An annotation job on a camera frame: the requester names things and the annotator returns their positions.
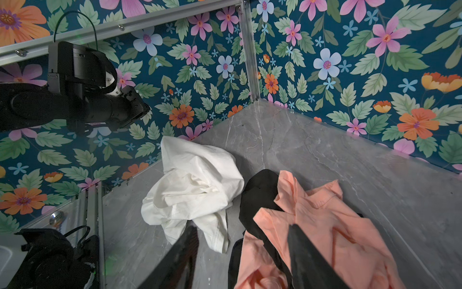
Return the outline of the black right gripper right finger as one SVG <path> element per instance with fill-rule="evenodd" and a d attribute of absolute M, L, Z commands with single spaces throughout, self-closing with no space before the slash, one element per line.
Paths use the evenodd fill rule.
<path fill-rule="evenodd" d="M 296 289 L 347 289 L 302 229 L 294 224 L 288 231 L 292 283 Z"/>

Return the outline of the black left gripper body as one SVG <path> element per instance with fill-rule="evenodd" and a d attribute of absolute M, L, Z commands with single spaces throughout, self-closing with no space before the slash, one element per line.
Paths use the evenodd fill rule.
<path fill-rule="evenodd" d="M 103 123 L 111 131 L 130 127 L 150 112 L 134 87 L 126 86 L 117 96 L 91 93 L 71 109 L 67 128 L 80 136 L 87 136 L 91 124 Z"/>

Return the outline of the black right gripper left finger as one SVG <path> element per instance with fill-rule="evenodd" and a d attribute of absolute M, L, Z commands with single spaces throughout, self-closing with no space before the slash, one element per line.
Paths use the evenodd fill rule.
<path fill-rule="evenodd" d="M 192 289 L 199 237 L 195 226 L 187 226 L 141 289 Z"/>

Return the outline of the white cloth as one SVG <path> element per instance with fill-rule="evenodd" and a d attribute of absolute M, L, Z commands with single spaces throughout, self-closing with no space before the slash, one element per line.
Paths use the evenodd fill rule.
<path fill-rule="evenodd" d="M 244 189 L 234 156 L 177 137 L 162 138 L 161 156 L 164 175 L 143 199 L 143 220 L 161 226 L 170 244 L 179 240 L 192 221 L 210 249 L 226 253 L 226 210 Z"/>

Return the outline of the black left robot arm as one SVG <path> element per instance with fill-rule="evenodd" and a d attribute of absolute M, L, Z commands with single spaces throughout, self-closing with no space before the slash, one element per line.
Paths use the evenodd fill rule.
<path fill-rule="evenodd" d="M 91 124 L 112 130 L 130 126 L 150 108 L 132 87 L 113 96 L 106 88 L 65 84 L 56 93 L 33 84 L 1 86 L 1 130 L 15 131 L 64 119 L 79 134 Z M 1 239 L 1 287 L 4 289 L 101 289 L 105 285 L 103 211 L 100 187 L 78 195 L 77 227 L 67 233 L 27 228 Z M 144 289 L 190 289 L 199 241 L 188 228 L 154 271 Z"/>

